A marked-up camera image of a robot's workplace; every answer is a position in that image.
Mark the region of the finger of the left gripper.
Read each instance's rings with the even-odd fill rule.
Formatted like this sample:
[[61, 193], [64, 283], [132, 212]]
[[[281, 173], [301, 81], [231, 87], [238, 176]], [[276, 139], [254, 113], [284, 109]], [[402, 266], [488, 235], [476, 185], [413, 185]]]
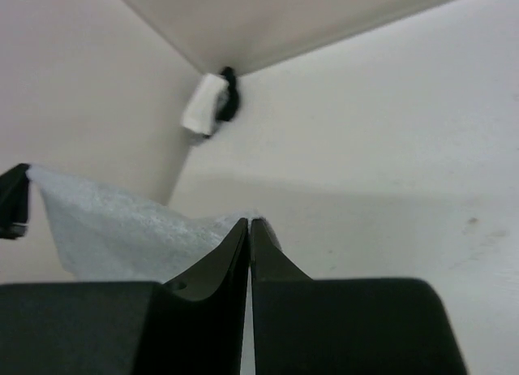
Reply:
[[1, 239], [18, 239], [27, 233], [29, 221], [29, 164], [20, 163], [1, 174]]

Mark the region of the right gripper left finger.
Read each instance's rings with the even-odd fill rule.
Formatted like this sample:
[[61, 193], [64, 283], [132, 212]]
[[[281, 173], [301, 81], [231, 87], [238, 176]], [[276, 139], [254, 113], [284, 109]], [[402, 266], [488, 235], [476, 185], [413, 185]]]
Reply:
[[165, 283], [1, 288], [4, 374], [237, 374], [248, 222]]

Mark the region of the grey tank top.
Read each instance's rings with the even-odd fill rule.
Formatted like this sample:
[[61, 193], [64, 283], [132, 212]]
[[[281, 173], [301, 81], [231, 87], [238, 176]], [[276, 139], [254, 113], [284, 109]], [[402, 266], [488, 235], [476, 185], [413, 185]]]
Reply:
[[80, 281], [167, 282], [207, 256], [256, 210], [188, 218], [119, 187], [32, 165], [64, 270]]

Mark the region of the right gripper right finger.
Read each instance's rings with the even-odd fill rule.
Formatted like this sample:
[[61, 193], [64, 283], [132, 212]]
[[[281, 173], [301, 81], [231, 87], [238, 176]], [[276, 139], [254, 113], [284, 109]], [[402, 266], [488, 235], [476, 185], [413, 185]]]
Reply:
[[465, 374], [444, 305], [416, 278], [315, 280], [251, 224], [258, 374]]

